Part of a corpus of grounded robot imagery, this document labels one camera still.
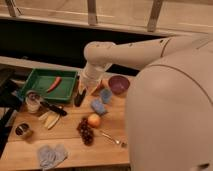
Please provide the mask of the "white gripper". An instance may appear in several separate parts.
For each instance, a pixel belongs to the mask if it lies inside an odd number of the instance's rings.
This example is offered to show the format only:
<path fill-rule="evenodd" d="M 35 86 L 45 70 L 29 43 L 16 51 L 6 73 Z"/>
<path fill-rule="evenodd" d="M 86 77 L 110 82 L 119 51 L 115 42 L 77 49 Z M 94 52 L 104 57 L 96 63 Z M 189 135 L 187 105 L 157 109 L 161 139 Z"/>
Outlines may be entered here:
<path fill-rule="evenodd" d="M 87 94 L 92 94 L 99 86 L 105 71 L 104 66 L 87 64 L 80 73 L 79 93 L 82 94 L 83 91 L 86 91 Z"/>

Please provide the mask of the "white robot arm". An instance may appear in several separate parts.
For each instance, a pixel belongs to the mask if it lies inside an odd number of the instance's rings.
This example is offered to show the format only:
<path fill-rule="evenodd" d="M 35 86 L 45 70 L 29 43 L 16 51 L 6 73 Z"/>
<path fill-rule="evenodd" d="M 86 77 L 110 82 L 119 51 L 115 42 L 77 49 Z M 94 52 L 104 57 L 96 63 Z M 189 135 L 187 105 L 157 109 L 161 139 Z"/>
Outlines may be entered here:
<path fill-rule="evenodd" d="M 82 87 L 112 64 L 137 69 L 125 120 L 131 171 L 213 171 L 213 34 L 90 42 Z"/>

